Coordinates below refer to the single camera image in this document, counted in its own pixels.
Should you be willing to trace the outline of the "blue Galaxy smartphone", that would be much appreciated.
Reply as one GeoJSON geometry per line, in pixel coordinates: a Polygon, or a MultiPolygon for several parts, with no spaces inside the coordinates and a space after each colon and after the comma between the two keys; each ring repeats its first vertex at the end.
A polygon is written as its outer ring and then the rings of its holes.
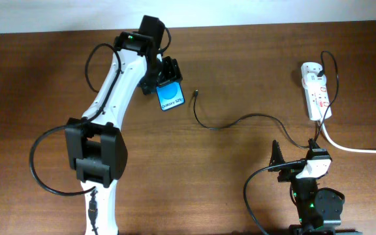
{"type": "Polygon", "coordinates": [[[163,87],[157,87],[157,96],[161,110],[164,112],[185,103],[185,98],[179,82],[173,82],[163,87]]]}

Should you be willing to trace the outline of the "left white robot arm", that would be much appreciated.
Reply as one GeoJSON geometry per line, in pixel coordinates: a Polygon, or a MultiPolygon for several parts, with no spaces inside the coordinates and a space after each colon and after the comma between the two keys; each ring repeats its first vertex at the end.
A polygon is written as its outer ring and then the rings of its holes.
{"type": "Polygon", "coordinates": [[[91,106],[65,129],[70,168],[76,172],[86,201],[86,234],[118,234],[116,187],[128,158],[121,128],[136,88],[155,94],[161,110],[185,102],[178,62],[163,55],[160,19],[144,16],[138,31],[122,32],[113,43],[108,74],[91,106]]]}

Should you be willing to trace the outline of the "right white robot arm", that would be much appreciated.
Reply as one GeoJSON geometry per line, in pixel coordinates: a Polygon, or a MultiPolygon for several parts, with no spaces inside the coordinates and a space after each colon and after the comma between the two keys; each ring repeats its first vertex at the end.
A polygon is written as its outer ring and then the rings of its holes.
{"type": "Polygon", "coordinates": [[[278,172],[279,183],[290,184],[290,198],[296,206],[300,223],[291,225],[291,234],[360,234],[355,229],[338,230],[345,195],[329,187],[320,188],[317,180],[327,175],[332,163],[329,152],[309,139],[304,158],[286,162],[279,143],[272,142],[269,171],[278,172]]]}

